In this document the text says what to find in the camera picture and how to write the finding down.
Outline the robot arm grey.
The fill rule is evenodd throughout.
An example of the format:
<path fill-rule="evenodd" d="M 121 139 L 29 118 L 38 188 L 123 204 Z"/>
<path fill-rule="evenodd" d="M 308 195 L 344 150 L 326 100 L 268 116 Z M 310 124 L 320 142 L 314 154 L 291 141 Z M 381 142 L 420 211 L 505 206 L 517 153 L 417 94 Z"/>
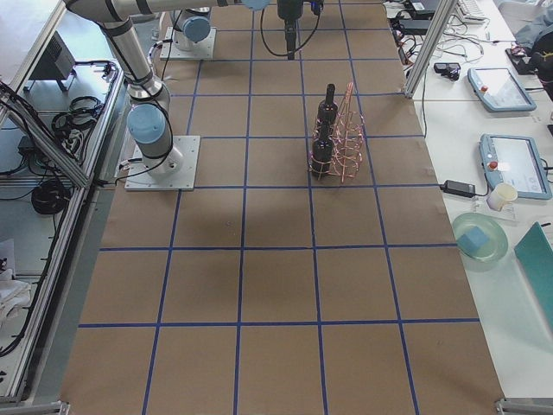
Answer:
<path fill-rule="evenodd" d="M 286 52 L 293 60 L 297 46 L 297 22 L 302 17 L 303 1 L 277 1 L 277 15 L 283 20 Z M 211 33 L 211 7 L 174 10 L 170 13 L 173 29 L 181 32 L 186 41 L 201 42 Z"/>

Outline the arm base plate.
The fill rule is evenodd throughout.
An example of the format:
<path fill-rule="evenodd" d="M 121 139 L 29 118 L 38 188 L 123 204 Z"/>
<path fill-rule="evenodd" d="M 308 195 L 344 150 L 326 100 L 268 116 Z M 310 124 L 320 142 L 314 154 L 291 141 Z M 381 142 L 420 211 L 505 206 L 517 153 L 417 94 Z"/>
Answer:
<path fill-rule="evenodd" d="M 200 136 L 174 136 L 173 149 L 165 161 L 156 167 L 159 161 L 146 158 L 137 145 L 133 156 L 140 158 L 132 163 L 124 188 L 129 191 L 170 191 L 194 189 L 197 162 L 200 152 Z"/>
<path fill-rule="evenodd" d="M 199 42 L 189 40 L 182 32 L 174 31 L 172 26 L 166 30 L 165 42 L 160 59 L 163 61 L 202 61 L 212 60 L 215 46 L 216 28 L 211 27 L 209 35 Z"/>

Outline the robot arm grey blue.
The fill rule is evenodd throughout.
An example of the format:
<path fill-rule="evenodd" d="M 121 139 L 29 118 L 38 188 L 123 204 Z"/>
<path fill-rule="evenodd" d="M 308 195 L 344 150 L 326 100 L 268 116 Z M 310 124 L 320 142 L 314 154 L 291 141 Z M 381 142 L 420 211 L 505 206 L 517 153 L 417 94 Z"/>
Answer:
<path fill-rule="evenodd" d="M 75 15 L 96 23 L 124 70 L 131 110 L 127 129 L 142 153 L 144 173 L 170 176 L 181 164 L 168 120 L 170 98 L 142 51 L 131 18 L 174 10 L 227 7 L 228 1 L 66 1 Z"/>

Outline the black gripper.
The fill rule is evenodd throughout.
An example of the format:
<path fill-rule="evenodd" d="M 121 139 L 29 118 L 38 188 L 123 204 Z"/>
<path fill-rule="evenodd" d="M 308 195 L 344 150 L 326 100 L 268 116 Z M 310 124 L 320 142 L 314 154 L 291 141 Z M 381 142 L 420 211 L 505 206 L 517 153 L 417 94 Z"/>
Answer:
<path fill-rule="evenodd" d="M 277 0 L 277 15 L 282 20 L 297 20 L 302 17 L 303 0 Z"/>

